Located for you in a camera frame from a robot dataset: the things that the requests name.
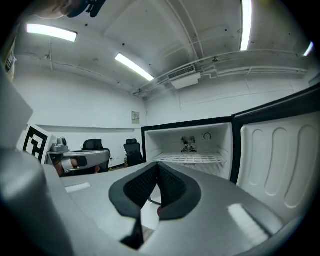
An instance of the ceiling pipe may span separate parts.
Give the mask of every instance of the ceiling pipe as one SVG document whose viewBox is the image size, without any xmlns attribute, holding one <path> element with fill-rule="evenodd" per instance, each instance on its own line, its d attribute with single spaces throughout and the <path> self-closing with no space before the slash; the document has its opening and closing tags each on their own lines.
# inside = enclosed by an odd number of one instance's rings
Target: ceiling pipe
<svg viewBox="0 0 320 256">
<path fill-rule="evenodd" d="M 54 71 L 54 61 L 52 58 L 52 38 L 50 39 L 50 66 L 51 66 L 51 71 Z"/>
<path fill-rule="evenodd" d="M 102 75 L 100 73 L 97 73 L 93 70 L 89 70 L 85 67 L 80 67 L 78 65 L 74 65 L 74 64 L 69 64 L 69 63 L 65 63 L 65 62 L 59 62 L 59 61 L 53 61 L 51 62 L 51 59 L 49 60 L 50 58 L 50 52 L 49 52 L 49 55 L 46 55 L 46 56 L 39 56 L 35 53 L 29 53 L 29 52 L 15 52 L 14 55 L 16 56 L 20 56 L 20 57 L 29 57 L 29 58 L 35 58 L 37 60 L 46 60 L 46 61 L 50 61 L 50 64 L 54 64 L 56 65 L 56 69 L 59 71 L 63 71 L 61 69 L 59 69 L 58 66 L 65 66 L 65 67 L 68 67 L 68 68 L 72 68 L 73 70 L 80 70 L 81 72 L 84 72 L 84 73 L 90 73 L 92 75 L 94 75 L 95 77 L 99 77 L 101 79 L 97 79 L 97 78 L 92 78 L 92 77 L 89 77 L 90 79 L 94 79 L 100 83 L 103 83 L 103 84 L 106 84 L 108 85 L 109 87 L 115 87 L 115 88 L 119 88 L 119 86 L 122 86 L 121 89 L 125 92 L 127 92 L 128 94 L 132 94 L 133 92 L 133 87 L 130 86 L 129 84 L 126 84 L 126 83 L 123 83 L 123 82 L 118 82 L 116 79 L 114 78 L 111 78 L 109 76 L 106 76 L 106 75 Z M 74 74 L 74 75 L 77 75 L 77 76 L 81 76 L 81 74 L 79 73 L 74 73 L 72 71 L 67 71 L 67 72 L 70 72 L 71 74 Z"/>
<path fill-rule="evenodd" d="M 95 32 L 93 29 L 87 29 L 81 24 L 72 22 L 72 19 L 69 19 L 69 20 L 66 21 L 65 19 L 55 19 L 54 26 L 61 27 L 61 28 L 68 27 L 72 31 L 77 31 L 79 34 L 79 37 L 84 38 L 88 43 L 91 44 L 91 47 L 95 47 L 95 48 L 99 47 L 103 51 L 108 51 L 114 54 L 114 57 L 116 57 L 119 53 L 121 53 L 124 56 L 126 56 L 128 59 L 136 63 L 138 66 L 143 68 L 149 74 L 153 73 L 150 66 L 146 63 L 146 61 L 144 61 L 141 57 L 136 55 L 133 50 L 129 49 L 129 47 L 121 47 L 120 46 L 121 44 L 118 41 L 111 39 L 110 37 L 102 36 L 100 33 Z M 41 19 L 38 17 L 35 17 L 32 20 L 32 22 L 34 23 L 41 22 L 41 24 L 46 26 L 53 25 L 52 19 Z"/>
<path fill-rule="evenodd" d="M 164 22 L 172 29 L 176 38 L 182 43 L 183 47 L 181 50 L 186 50 L 188 55 L 188 61 L 192 62 L 196 59 L 195 52 L 193 47 L 190 44 L 188 35 L 181 24 L 181 21 L 178 19 L 175 12 L 169 6 L 166 1 L 159 1 L 159 0 L 149 0 L 150 4 L 161 14 L 164 19 Z M 148 62 L 153 63 L 154 59 L 159 59 L 159 52 L 157 52 Z"/>
<path fill-rule="evenodd" d="M 194 55 L 195 55 L 196 59 L 198 60 L 198 59 L 199 59 L 198 54 L 197 54 L 197 52 L 196 52 L 196 49 L 195 49 L 195 47 L 194 47 L 194 44 L 192 43 L 191 37 L 190 37 L 190 35 L 189 35 L 189 33 L 188 33 L 187 29 L 186 29 L 185 24 L 183 23 L 182 19 L 180 18 L 179 14 L 177 13 L 176 9 L 172 6 L 172 4 L 171 4 L 168 0 L 166 0 L 166 3 L 170 6 L 170 8 L 172 9 L 172 11 L 174 12 L 174 14 L 176 15 L 176 17 L 177 17 L 178 20 L 180 21 L 180 23 L 181 23 L 181 25 L 182 25 L 182 27 L 183 27 L 183 29 L 184 29 L 184 31 L 185 31 L 185 34 L 186 34 L 186 36 L 188 37 L 188 40 L 189 40 L 189 42 L 190 42 L 190 44 L 191 44 L 191 47 L 192 47 L 193 52 L 194 52 Z"/>
<path fill-rule="evenodd" d="M 166 72 L 166 73 L 164 73 L 164 74 L 156 77 L 155 80 L 160 79 L 160 78 L 162 78 L 162 77 L 164 77 L 164 76 L 167 76 L 168 74 L 170 74 L 170 73 L 172 73 L 172 72 L 174 72 L 174 71 L 180 70 L 180 69 L 182 69 L 182 68 L 184 68 L 184 67 L 190 66 L 190 65 L 195 64 L 195 63 L 199 63 L 199 62 L 201 62 L 201 61 L 205 61 L 205 60 L 209 60 L 209 59 L 213 59 L 213 58 L 217 58 L 217 57 L 221 57 L 221 56 L 232 55 L 232 54 L 248 54 L 248 53 L 254 53 L 254 52 L 283 53 L 283 54 L 291 54 L 291 55 L 296 56 L 296 53 L 295 53 L 295 52 L 286 51 L 286 50 L 273 50 L 273 49 L 263 49 L 263 50 L 261 50 L 261 49 L 255 49 L 255 50 L 246 50 L 246 51 L 243 51 L 243 52 L 241 52 L 241 51 L 239 51 L 239 50 L 237 50 L 237 51 L 231 51 L 231 52 L 226 52 L 226 53 L 211 55 L 211 56 L 208 56 L 208 57 L 204 57 L 204 58 L 201 58 L 201 59 L 197 59 L 197 60 L 195 60 L 195 61 L 191 61 L 191 62 L 189 62 L 189 63 L 187 63 L 187 64 L 181 65 L 181 66 L 179 66 L 179 67 L 177 67 L 177 68 L 174 68 L 174 69 L 170 70 L 169 72 Z M 143 89 L 144 87 L 150 85 L 151 83 L 152 83 L 152 81 L 149 81 L 149 82 L 145 83 L 144 85 L 142 85 L 142 86 L 140 87 L 140 89 Z"/>
<path fill-rule="evenodd" d="M 191 23 L 192 28 L 193 28 L 193 30 L 194 30 L 195 36 L 196 36 L 196 38 L 198 39 L 198 42 L 199 42 L 199 46 L 200 46 L 200 50 L 201 50 L 201 53 L 202 53 L 202 57 L 204 57 L 204 56 L 205 56 L 204 49 L 203 49 L 203 47 L 202 47 L 201 40 L 200 40 L 198 31 L 197 31 L 197 29 L 196 29 L 196 26 L 195 26 L 195 24 L 194 24 L 194 21 L 192 20 L 192 18 L 191 18 L 191 16 L 190 16 L 190 13 L 189 13 L 187 7 L 185 6 L 185 4 L 182 2 L 182 0 L 179 0 L 179 3 L 181 4 L 182 8 L 184 9 L 186 15 L 188 16 L 188 18 L 189 18 L 189 20 L 190 20 L 190 23 Z"/>
<path fill-rule="evenodd" d="M 216 69 L 212 69 L 206 72 L 202 72 L 201 77 L 208 76 L 210 79 L 215 79 L 215 78 L 234 76 L 234 75 L 248 75 L 249 74 L 248 71 L 250 71 L 251 74 L 296 74 L 296 75 L 299 75 L 299 74 L 303 75 L 308 72 L 305 69 L 295 68 L 295 67 L 248 66 L 248 67 L 232 68 L 232 69 L 228 69 L 220 72 L 218 72 Z M 162 82 L 155 84 L 151 88 L 144 90 L 144 92 L 151 92 L 156 87 L 168 82 L 170 82 L 170 80 L 166 79 Z"/>
<path fill-rule="evenodd" d="M 129 14 L 132 10 L 139 7 L 139 5 L 142 3 L 142 0 L 131 0 L 127 4 L 125 4 L 122 8 L 120 13 L 117 14 L 114 20 L 112 22 L 109 22 L 109 24 L 105 24 L 103 30 L 101 31 L 101 35 L 104 37 L 107 37 L 113 30 L 117 23 L 119 23 L 127 14 Z"/>
</svg>

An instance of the fluorescent light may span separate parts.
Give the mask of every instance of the fluorescent light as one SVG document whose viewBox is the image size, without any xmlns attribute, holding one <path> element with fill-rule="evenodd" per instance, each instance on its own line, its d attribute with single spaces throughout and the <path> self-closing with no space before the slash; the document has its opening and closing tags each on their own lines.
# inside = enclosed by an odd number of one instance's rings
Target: fluorescent light
<svg viewBox="0 0 320 256">
<path fill-rule="evenodd" d="M 242 0 L 242 39 L 241 51 L 248 49 L 252 21 L 252 3 L 251 0 Z"/>
<path fill-rule="evenodd" d="M 130 59 L 123 56 L 121 53 L 119 53 L 115 59 L 118 62 L 121 62 L 122 64 L 126 65 L 133 71 L 137 72 L 140 76 L 143 76 L 148 81 L 152 81 L 154 79 L 153 76 L 149 75 L 146 71 L 144 71 L 141 67 L 139 67 L 137 64 L 133 63 Z"/>
<path fill-rule="evenodd" d="M 26 28 L 28 33 L 32 34 L 41 34 L 46 36 L 51 36 L 55 38 L 65 39 L 71 42 L 76 41 L 78 33 L 64 30 L 57 27 L 52 26 L 44 26 L 38 24 L 28 24 Z"/>
<path fill-rule="evenodd" d="M 308 56 L 308 54 L 311 52 L 312 48 L 314 47 L 314 43 L 311 42 L 308 49 L 306 49 L 305 53 L 303 56 Z"/>
</svg>

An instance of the office room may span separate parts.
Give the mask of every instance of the office room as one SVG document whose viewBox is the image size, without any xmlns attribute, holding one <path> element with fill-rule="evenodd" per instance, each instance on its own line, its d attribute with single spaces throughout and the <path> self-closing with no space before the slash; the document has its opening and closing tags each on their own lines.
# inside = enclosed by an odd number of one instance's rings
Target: office room
<svg viewBox="0 0 320 256">
<path fill-rule="evenodd" d="M 51 255 L 293 250 L 319 187 L 320 64 L 289 6 L 36 0 L 16 17 L 0 181 L 21 237 Z"/>
</svg>

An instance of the ceiling beam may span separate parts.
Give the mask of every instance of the ceiling beam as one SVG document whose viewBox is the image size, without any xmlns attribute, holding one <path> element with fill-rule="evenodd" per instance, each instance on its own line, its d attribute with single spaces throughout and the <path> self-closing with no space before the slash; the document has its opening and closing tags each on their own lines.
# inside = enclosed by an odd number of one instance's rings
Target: ceiling beam
<svg viewBox="0 0 320 256">
<path fill-rule="evenodd" d="M 164 22 L 172 29 L 177 39 L 187 50 L 189 61 L 198 59 L 196 50 L 192 44 L 186 27 L 170 2 L 166 0 L 149 0 L 149 3 L 152 4 L 158 13 L 163 17 Z"/>
<path fill-rule="evenodd" d="M 119 23 L 128 13 L 130 13 L 134 8 L 139 6 L 143 0 L 129 0 L 129 2 L 121 7 L 118 13 L 115 15 L 111 23 L 106 24 L 104 29 L 101 32 L 102 36 L 107 37 L 110 32 L 113 30 L 115 25 Z"/>
<path fill-rule="evenodd" d="M 102 50 L 109 51 L 110 53 L 113 54 L 114 58 L 118 55 L 118 53 L 122 53 L 124 56 L 126 56 L 131 61 L 136 63 L 138 66 L 140 66 L 149 74 L 152 75 L 153 73 L 149 65 L 147 65 L 146 62 L 142 58 L 140 58 L 138 55 L 136 55 L 132 50 L 129 50 L 128 47 L 124 48 L 122 47 L 121 43 L 118 43 L 109 37 L 107 38 L 105 36 L 102 36 L 98 31 L 87 29 L 83 25 L 73 22 L 72 19 L 67 19 L 67 18 L 42 19 L 39 17 L 34 17 L 30 22 L 47 25 L 47 26 L 68 28 L 69 30 L 76 31 L 78 32 L 77 40 L 86 41 L 93 48 L 99 47 Z"/>
<path fill-rule="evenodd" d="M 32 65 L 40 65 L 44 68 L 49 68 L 49 62 L 50 64 L 53 63 L 55 65 L 54 71 L 62 71 L 62 72 L 67 72 L 67 73 L 72 73 L 78 76 L 83 76 L 87 78 L 94 79 L 96 81 L 99 81 L 101 83 L 107 84 L 110 87 L 113 88 L 118 88 L 122 89 L 128 93 L 132 93 L 135 91 L 135 88 L 133 88 L 132 85 L 119 82 L 117 79 L 112 78 L 112 73 L 109 72 L 108 70 L 105 70 L 103 74 L 95 72 L 91 69 L 72 64 L 72 63 L 65 63 L 61 61 L 56 61 L 56 60 L 51 60 L 39 56 L 35 53 L 30 53 L 30 52 L 15 52 L 14 55 L 17 56 L 19 59 L 19 64 L 32 64 Z"/>
<path fill-rule="evenodd" d="M 179 0 L 179 3 L 181 4 L 182 8 L 184 9 L 186 15 L 188 16 L 188 18 L 189 18 L 189 20 L 190 20 L 190 23 L 191 23 L 191 25 L 192 25 L 192 28 L 193 28 L 193 30 L 194 30 L 194 33 L 195 33 L 195 35 L 196 35 L 196 38 L 197 38 L 198 43 L 199 43 L 199 46 L 200 46 L 200 50 L 201 50 L 201 53 L 202 53 L 202 57 L 204 58 L 204 57 L 205 57 L 204 49 L 203 49 L 203 47 L 202 47 L 201 39 L 200 39 L 200 37 L 199 37 L 199 34 L 198 34 L 198 31 L 197 31 L 196 26 L 195 26 L 195 24 L 194 24 L 194 21 L 192 20 L 192 18 L 191 18 L 191 16 L 190 16 L 190 13 L 189 13 L 187 7 L 185 6 L 184 2 L 183 2 L 182 0 Z"/>
</svg>

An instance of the black refrigerator trim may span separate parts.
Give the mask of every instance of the black refrigerator trim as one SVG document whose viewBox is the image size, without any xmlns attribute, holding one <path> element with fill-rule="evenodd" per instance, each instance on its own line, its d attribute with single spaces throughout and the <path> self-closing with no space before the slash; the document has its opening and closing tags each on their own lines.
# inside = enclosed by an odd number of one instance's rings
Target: black refrigerator trim
<svg viewBox="0 0 320 256">
<path fill-rule="evenodd" d="M 233 161 L 230 181 L 237 184 L 241 162 L 241 128 L 320 111 L 320 83 L 290 96 L 232 115 Z"/>
</svg>

